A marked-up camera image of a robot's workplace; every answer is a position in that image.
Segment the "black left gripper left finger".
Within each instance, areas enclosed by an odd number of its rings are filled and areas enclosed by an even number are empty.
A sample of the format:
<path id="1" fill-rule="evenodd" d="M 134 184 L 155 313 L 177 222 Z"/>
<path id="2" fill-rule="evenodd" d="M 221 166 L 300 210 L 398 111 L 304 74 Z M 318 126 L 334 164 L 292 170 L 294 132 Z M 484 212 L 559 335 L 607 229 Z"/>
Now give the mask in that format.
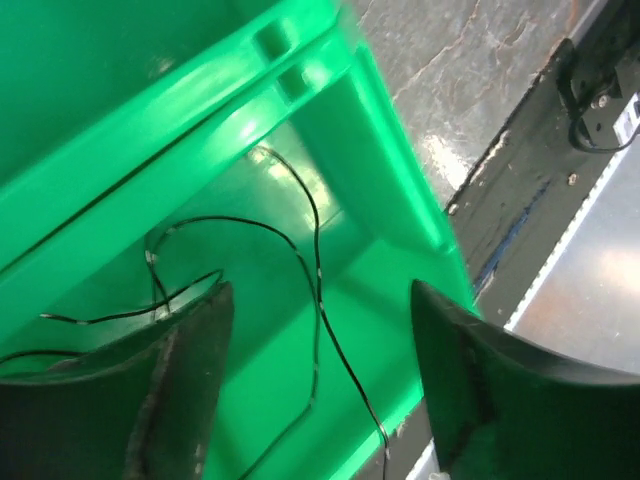
<path id="1" fill-rule="evenodd" d="M 234 320 L 212 286 L 173 316 L 1 380 L 5 479 L 199 479 Z"/>

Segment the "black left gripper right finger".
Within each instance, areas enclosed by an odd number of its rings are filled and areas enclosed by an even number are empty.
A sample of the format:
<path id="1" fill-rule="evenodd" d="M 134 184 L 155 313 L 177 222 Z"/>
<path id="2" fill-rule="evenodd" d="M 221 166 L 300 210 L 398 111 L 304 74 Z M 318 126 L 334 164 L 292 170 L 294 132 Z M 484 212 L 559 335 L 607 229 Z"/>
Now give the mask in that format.
<path id="1" fill-rule="evenodd" d="M 487 323 L 430 286 L 410 290 L 441 470 L 453 479 L 636 479 L 639 377 Z"/>

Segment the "green compartment tray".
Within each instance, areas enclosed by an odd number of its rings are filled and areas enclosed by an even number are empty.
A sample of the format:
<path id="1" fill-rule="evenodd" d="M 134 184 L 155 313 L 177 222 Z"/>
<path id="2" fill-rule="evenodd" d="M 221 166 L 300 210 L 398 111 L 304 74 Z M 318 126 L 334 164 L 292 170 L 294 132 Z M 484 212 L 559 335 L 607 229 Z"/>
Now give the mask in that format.
<path id="1" fill-rule="evenodd" d="M 471 285 L 337 1 L 1 5 L 1 380 L 234 320 L 199 479 L 349 479 L 420 403 L 410 288 Z"/>

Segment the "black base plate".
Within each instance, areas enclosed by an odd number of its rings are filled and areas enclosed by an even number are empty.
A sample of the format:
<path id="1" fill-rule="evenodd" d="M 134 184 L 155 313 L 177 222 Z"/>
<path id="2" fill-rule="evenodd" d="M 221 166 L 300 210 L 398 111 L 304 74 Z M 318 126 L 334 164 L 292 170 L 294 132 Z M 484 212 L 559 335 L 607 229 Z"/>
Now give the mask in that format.
<path id="1" fill-rule="evenodd" d="M 509 117 L 506 140 L 492 146 L 451 200 L 476 306 L 464 306 L 432 280 L 415 280 L 510 332 L 509 316 L 623 149 L 614 120 L 634 109 L 638 91 L 637 37 L 562 42 Z"/>

